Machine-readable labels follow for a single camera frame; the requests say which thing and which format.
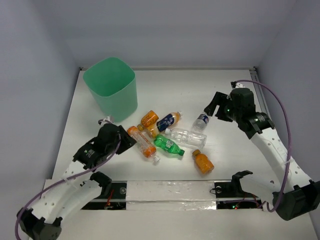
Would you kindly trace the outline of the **green plastic bottle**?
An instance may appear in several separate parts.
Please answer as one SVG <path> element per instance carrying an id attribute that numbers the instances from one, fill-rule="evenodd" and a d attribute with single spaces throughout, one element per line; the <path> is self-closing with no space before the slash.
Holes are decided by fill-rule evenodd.
<path id="1" fill-rule="evenodd" d="M 161 148 L 165 152 L 173 155 L 183 156 L 185 151 L 181 149 L 174 141 L 171 139 L 159 134 L 153 140 L 153 143 L 156 147 Z"/>

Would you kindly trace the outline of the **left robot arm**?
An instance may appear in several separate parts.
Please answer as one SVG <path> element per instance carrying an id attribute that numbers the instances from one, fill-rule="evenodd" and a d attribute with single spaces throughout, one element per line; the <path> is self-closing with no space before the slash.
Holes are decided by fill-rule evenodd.
<path id="1" fill-rule="evenodd" d="M 22 230 L 33 240 L 56 240 L 62 225 L 96 197 L 110 194 L 112 179 L 98 169 L 114 155 L 136 144 L 127 131 L 110 121 L 101 125 L 97 136 L 74 154 L 57 182 L 37 193 L 16 215 L 15 238 Z"/>

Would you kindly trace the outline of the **tall orange label bottle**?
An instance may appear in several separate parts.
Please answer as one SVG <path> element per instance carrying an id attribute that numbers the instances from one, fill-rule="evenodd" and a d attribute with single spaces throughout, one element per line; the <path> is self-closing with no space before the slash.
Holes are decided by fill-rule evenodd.
<path id="1" fill-rule="evenodd" d="M 156 147 L 140 132 L 136 126 L 129 127 L 127 129 L 127 133 L 136 141 L 139 151 L 145 158 L 152 160 L 154 164 L 157 164 L 160 161 Z"/>

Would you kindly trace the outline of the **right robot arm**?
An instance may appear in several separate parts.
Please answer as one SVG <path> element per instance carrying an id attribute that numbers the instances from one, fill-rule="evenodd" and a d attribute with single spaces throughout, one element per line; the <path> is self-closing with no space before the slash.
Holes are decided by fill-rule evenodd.
<path id="1" fill-rule="evenodd" d="M 269 116 L 256 111 L 254 94 L 250 89 L 234 87 L 230 94 L 216 92 L 204 111 L 219 120 L 236 122 L 260 150 L 277 178 L 264 180 L 249 170 L 239 171 L 230 182 L 215 187 L 218 198 L 255 195 L 271 204 L 285 221 L 319 206 L 320 183 L 313 181 L 291 157 Z"/>

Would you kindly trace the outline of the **short orange bottle yellow cap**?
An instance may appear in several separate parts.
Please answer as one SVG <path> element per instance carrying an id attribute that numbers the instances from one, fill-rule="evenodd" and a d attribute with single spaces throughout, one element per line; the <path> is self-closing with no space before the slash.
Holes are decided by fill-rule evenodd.
<path id="1" fill-rule="evenodd" d="M 150 110 L 145 116 L 141 118 L 140 123 L 137 125 L 137 128 L 140 132 L 142 132 L 144 129 L 156 123 L 158 119 L 159 116 L 153 110 Z"/>

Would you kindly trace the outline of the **clear Pepsi bottle black cap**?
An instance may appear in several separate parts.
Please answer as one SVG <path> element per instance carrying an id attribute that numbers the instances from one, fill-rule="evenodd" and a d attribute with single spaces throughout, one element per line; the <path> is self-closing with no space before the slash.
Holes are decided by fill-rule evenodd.
<path id="1" fill-rule="evenodd" d="M 208 125 L 210 117 L 206 113 L 201 113 L 193 122 L 192 128 L 197 132 L 202 132 Z"/>

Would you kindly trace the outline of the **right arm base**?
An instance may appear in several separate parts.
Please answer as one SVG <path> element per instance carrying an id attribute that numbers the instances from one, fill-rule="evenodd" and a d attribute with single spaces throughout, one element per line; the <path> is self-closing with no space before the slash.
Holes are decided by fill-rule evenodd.
<path id="1" fill-rule="evenodd" d="M 240 180 L 253 173 L 248 170 L 235 173 L 231 181 L 215 182 L 209 191 L 216 197 L 218 210 L 261 209 L 262 201 L 252 193 L 243 191 Z"/>

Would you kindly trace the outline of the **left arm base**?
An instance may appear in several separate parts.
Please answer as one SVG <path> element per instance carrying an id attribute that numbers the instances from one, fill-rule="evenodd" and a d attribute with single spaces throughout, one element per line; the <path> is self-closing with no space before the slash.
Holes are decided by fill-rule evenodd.
<path id="1" fill-rule="evenodd" d="M 102 190 L 101 194 L 82 207 L 82 210 L 126 210 L 126 193 L 126 181 L 113 182 L 108 193 Z"/>

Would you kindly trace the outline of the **large clear water bottle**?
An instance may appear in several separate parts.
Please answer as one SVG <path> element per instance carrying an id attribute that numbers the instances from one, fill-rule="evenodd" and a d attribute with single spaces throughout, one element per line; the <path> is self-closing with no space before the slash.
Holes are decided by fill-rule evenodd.
<path id="1" fill-rule="evenodd" d="M 198 149 L 202 149 L 207 142 L 207 135 L 182 128 L 167 128 L 164 134 L 181 144 Z"/>

